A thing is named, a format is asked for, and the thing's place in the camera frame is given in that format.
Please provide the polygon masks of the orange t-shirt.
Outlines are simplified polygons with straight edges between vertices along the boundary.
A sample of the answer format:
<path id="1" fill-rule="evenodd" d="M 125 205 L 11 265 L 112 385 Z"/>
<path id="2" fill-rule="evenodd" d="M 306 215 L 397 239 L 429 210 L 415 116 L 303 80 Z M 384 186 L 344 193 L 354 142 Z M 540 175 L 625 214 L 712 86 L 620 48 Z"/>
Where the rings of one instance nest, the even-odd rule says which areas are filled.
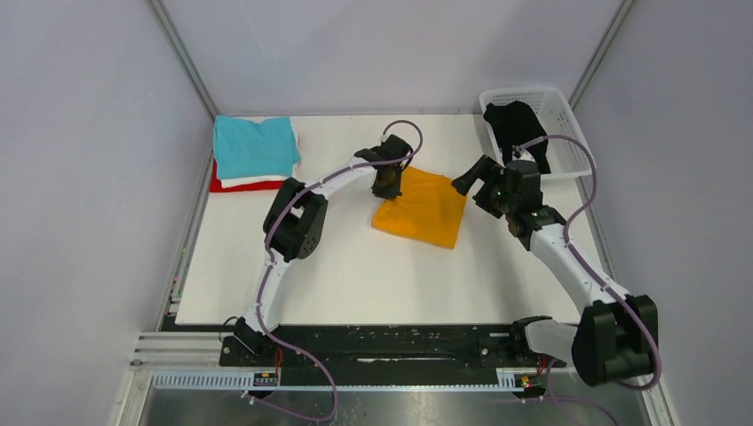
<path id="1" fill-rule="evenodd" d="M 451 179 L 414 167 L 402 175 L 401 195 L 385 201 L 371 219 L 381 232 L 443 249 L 456 246 L 467 198 Z"/>

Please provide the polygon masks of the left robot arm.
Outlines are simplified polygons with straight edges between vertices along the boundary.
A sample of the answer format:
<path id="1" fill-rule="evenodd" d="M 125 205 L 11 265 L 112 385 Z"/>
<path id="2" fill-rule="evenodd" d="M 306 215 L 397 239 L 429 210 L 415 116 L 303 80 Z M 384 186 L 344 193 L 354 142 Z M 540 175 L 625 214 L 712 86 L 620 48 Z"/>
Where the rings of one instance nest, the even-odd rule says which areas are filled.
<path id="1" fill-rule="evenodd" d="M 321 243 L 330 198 L 358 181 L 370 183 L 377 198 L 400 196 L 403 171 L 418 152 L 404 139 L 383 135 L 380 143 L 356 152 L 344 165 L 304 183 L 293 177 L 284 181 L 265 221 L 265 261 L 255 295 L 234 325 L 234 339 L 253 364 L 263 365 L 275 353 L 270 336 L 281 321 L 278 292 L 287 270 L 309 257 Z"/>

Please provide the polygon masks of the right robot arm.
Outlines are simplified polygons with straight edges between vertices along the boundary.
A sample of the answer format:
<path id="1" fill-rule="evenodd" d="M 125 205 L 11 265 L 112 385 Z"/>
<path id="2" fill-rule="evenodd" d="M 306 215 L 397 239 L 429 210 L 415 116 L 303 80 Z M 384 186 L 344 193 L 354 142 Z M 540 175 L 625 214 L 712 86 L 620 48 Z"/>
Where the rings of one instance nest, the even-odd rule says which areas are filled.
<path id="1" fill-rule="evenodd" d="M 578 324 L 546 316 L 515 322 L 519 334 L 509 342 L 514 361 L 534 364 L 542 355 L 572 366 L 591 386 L 623 382 L 662 371 L 658 350 L 658 309 L 649 296 L 634 296 L 598 271 L 580 252 L 566 219 L 544 204 L 541 174 L 535 162 L 515 160 L 502 166 L 483 155 L 452 187 L 496 218 L 538 258 L 566 290 L 580 313 Z"/>

